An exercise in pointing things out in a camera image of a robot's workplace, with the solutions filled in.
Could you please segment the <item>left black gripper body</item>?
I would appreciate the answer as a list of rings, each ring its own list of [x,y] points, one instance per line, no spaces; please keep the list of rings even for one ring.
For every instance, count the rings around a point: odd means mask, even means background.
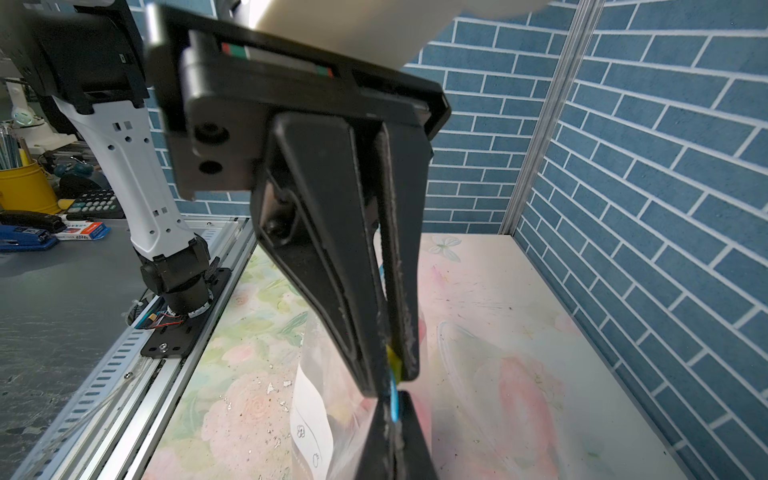
[[[146,70],[179,195],[358,201],[424,178],[451,109],[435,82],[154,3]]]

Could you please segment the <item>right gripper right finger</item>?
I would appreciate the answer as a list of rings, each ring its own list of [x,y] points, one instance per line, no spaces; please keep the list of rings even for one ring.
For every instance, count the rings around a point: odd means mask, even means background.
[[[396,480],[437,480],[430,451],[415,405],[407,391],[398,392],[398,419],[394,423],[394,473]]]

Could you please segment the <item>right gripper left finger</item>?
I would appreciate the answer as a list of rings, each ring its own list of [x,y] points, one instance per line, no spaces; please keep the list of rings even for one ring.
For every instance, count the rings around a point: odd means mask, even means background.
[[[396,472],[397,423],[389,398],[379,398],[355,471],[355,480],[392,480]]]

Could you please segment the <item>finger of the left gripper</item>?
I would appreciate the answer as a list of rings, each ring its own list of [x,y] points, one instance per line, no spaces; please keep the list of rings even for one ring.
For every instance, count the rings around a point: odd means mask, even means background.
[[[383,295],[351,126],[339,117],[275,115],[250,208],[260,246],[317,314],[360,392],[385,395]]]
[[[417,271],[432,149],[422,128],[384,123],[375,152],[392,349],[402,361],[401,378],[412,381],[420,372]]]

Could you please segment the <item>clear zip top bag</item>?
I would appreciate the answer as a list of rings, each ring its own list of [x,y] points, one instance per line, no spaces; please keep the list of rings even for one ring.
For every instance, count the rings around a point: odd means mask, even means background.
[[[290,409],[293,479],[353,479],[376,409],[308,313]]]

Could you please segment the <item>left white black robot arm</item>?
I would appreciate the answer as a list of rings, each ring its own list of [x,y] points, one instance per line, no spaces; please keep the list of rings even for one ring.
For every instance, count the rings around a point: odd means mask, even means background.
[[[95,154],[146,285],[209,302],[210,254],[176,199],[246,191],[258,244],[329,332],[358,389],[420,373],[417,262],[431,142],[423,78],[168,5],[1,5],[1,50]]]

